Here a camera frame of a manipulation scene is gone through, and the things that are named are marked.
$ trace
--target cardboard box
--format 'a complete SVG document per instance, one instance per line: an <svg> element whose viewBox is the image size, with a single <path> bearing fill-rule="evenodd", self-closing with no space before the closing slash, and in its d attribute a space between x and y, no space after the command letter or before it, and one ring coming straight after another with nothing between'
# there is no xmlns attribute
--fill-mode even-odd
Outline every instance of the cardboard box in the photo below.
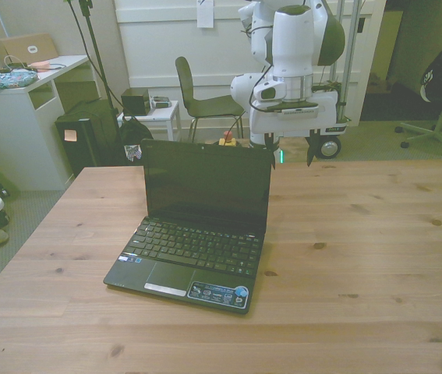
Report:
<svg viewBox="0 0 442 374"><path fill-rule="evenodd" d="M6 37L0 39L0 59L4 61L7 55L17 58L7 59L7 62L40 62L57 58L58 52L49 34L30 34L21 37Z"/></svg>

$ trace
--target paper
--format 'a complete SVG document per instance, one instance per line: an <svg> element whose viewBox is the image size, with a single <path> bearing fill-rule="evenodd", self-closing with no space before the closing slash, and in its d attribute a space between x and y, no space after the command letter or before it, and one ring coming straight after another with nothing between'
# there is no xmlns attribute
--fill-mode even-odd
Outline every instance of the paper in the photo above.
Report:
<svg viewBox="0 0 442 374"><path fill-rule="evenodd" d="M214 28L214 0L196 0L196 27Z"/></svg>
<svg viewBox="0 0 442 374"><path fill-rule="evenodd" d="M77 141L77 131L76 130L65 130L65 141L66 142L76 142Z"/></svg>

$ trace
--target black box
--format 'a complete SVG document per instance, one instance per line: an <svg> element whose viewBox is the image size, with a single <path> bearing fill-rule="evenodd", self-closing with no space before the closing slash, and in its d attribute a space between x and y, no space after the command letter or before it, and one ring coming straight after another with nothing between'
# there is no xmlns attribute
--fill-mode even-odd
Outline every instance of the black box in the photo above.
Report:
<svg viewBox="0 0 442 374"><path fill-rule="evenodd" d="M148 115L150 113L150 95L147 88L128 88L122 94L124 115Z"/></svg>

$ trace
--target caster wheel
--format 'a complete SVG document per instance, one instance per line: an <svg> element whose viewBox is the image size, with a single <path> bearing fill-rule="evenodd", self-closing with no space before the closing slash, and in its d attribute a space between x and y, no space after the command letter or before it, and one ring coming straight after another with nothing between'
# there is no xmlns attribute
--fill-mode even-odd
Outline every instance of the caster wheel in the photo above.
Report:
<svg viewBox="0 0 442 374"><path fill-rule="evenodd" d="M317 158L329 160L335 158L342 148L341 142L336 136L323 136L317 150Z"/></svg>

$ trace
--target laptop screen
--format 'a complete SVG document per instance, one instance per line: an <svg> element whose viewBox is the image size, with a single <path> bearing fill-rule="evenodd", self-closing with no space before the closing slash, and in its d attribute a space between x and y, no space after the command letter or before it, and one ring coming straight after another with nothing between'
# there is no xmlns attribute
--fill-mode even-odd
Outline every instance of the laptop screen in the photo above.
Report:
<svg viewBox="0 0 442 374"><path fill-rule="evenodd" d="M250 224L265 231L272 154L233 146L144 140L150 216Z"/></svg>

